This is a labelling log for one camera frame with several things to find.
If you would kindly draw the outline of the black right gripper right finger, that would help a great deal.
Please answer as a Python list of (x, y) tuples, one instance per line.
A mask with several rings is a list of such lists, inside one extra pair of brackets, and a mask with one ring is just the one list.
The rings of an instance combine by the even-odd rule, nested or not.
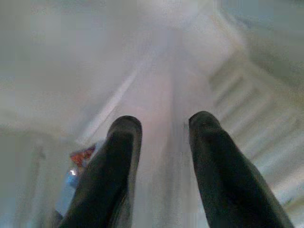
[(294, 228), (258, 169), (214, 115), (201, 111), (189, 119), (189, 143), (210, 228)]

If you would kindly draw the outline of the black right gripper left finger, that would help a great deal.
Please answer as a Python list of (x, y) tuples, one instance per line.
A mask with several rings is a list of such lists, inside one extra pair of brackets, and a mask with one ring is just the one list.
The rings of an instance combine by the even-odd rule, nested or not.
[(142, 125), (121, 116), (86, 166), (58, 228), (131, 228)]

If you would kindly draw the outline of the white fridge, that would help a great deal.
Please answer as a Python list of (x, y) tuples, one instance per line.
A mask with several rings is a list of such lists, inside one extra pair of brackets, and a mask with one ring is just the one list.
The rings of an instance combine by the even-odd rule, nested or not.
[(0, 228), (55, 228), (70, 154), (123, 115), (143, 134), (131, 228), (209, 228), (201, 110), (304, 228), (304, 0), (0, 0)]

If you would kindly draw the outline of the red blue snack package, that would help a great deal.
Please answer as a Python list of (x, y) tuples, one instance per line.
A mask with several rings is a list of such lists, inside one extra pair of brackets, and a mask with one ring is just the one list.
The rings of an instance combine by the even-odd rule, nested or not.
[(96, 144), (93, 144), (90, 147), (72, 152), (70, 154), (69, 158), (71, 161), (71, 166), (68, 168), (68, 171), (65, 174), (64, 182), (62, 184), (58, 200), (55, 204), (55, 211), (57, 211), (61, 216), (65, 216), (74, 197), (80, 177), (86, 165), (91, 160), (95, 150)]

